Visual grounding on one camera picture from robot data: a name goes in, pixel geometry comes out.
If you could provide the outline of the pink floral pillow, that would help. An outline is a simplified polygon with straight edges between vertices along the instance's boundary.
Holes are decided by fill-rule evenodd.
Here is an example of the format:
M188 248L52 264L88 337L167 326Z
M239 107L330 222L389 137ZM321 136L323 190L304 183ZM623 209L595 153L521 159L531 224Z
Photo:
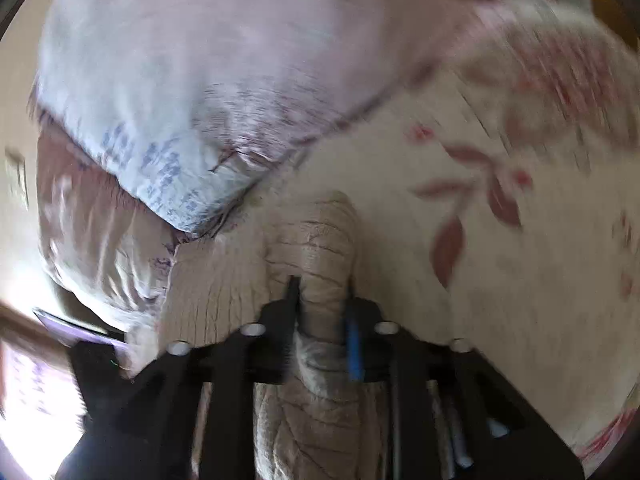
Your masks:
M199 233L471 18L457 0L53 0L35 99L126 192Z

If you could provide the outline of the white wall switch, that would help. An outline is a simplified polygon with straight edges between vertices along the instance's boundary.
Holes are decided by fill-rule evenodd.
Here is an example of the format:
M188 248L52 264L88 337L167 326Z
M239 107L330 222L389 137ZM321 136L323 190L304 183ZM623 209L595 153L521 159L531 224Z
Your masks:
M26 159L22 153L8 146L4 149L6 178L11 196L25 210L29 210Z

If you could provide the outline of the cream floral bed sheet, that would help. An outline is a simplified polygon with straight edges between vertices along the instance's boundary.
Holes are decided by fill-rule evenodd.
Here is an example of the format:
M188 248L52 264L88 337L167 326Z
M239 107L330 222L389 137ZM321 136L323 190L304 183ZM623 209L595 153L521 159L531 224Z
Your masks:
M459 55L288 182L344 193L362 296L479 348L595 471L639 407L639 58L551 0L476 6Z

